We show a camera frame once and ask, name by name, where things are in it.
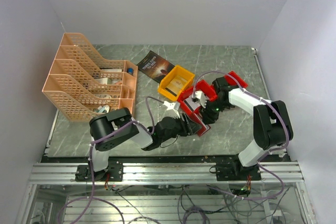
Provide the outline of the red leather card holder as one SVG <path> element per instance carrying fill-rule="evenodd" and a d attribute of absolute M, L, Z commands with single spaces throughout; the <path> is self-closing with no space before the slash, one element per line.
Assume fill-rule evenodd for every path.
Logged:
<path fill-rule="evenodd" d="M 190 133 L 191 135 L 198 135 L 202 136 L 204 135 L 207 131 L 209 131 L 211 127 L 209 125 L 206 125 L 203 123 L 202 120 L 199 120 L 198 118 L 195 120 L 190 121 Z"/>

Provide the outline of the red bin with cards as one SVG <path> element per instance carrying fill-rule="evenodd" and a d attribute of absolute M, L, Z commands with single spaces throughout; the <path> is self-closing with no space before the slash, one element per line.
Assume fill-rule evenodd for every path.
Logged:
<path fill-rule="evenodd" d="M 180 108 L 185 112 L 189 118 L 195 122 L 201 121 L 201 109 L 206 108 L 208 102 L 213 102 L 217 99 L 217 94 L 212 86 L 210 86 L 205 80 L 201 80 L 196 84 L 196 89 L 191 86 L 183 91 L 178 102 Z"/>

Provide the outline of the red bin with dark item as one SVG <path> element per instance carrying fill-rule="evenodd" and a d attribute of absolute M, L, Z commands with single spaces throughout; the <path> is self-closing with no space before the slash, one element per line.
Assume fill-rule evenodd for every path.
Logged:
<path fill-rule="evenodd" d="M 242 88 L 248 87 L 248 84 L 234 71 L 230 71 L 228 75 L 224 75 L 224 78 L 230 86 L 237 86 L 237 81 Z"/>

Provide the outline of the yellow plastic bin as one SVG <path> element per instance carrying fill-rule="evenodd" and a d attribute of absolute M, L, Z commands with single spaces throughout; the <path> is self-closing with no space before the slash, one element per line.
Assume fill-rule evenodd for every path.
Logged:
<path fill-rule="evenodd" d="M 158 93 L 171 101 L 177 101 L 180 94 L 194 82 L 195 74 L 176 65 L 160 82 Z"/>

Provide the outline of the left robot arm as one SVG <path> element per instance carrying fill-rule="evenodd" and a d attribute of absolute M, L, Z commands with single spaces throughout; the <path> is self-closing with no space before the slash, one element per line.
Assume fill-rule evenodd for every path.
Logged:
<path fill-rule="evenodd" d="M 201 126 L 187 114 L 165 116 L 157 124 L 145 127 L 135 120 L 129 109 L 118 109 L 96 116 L 89 122 L 91 143 L 88 166 L 81 178 L 99 181 L 116 170 L 109 167 L 108 151 L 132 140 L 144 151 L 159 148 L 162 143 L 179 136 L 194 135 Z"/>

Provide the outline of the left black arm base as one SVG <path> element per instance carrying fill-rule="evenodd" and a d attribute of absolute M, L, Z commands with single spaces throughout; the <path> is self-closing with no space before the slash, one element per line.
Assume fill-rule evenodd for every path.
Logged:
<path fill-rule="evenodd" d="M 123 165 L 109 162 L 108 167 L 98 172 L 91 172 L 89 165 L 79 165 L 75 173 L 76 182 L 121 182 L 123 179 Z"/>

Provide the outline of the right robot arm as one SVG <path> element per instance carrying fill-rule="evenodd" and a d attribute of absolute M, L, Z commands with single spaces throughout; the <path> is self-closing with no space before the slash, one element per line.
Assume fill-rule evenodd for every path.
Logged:
<path fill-rule="evenodd" d="M 206 99 L 204 92 L 194 91 L 193 100 L 200 102 L 200 114 L 205 124 L 218 120 L 219 112 L 239 107 L 253 117 L 253 140 L 238 154 L 239 162 L 231 167 L 236 179 L 244 179 L 267 154 L 286 148 L 293 138 L 293 129 L 283 101 L 265 100 L 244 88 L 236 78 L 230 85 L 225 77 L 213 81 L 216 98 Z"/>

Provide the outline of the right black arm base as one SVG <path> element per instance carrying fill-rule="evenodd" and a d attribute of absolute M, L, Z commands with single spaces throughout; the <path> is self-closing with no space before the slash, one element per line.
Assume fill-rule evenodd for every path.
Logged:
<path fill-rule="evenodd" d="M 217 181 L 252 181 L 261 180 L 260 170 L 257 165 L 243 167 L 238 163 L 216 163 L 209 169 L 215 174 Z"/>

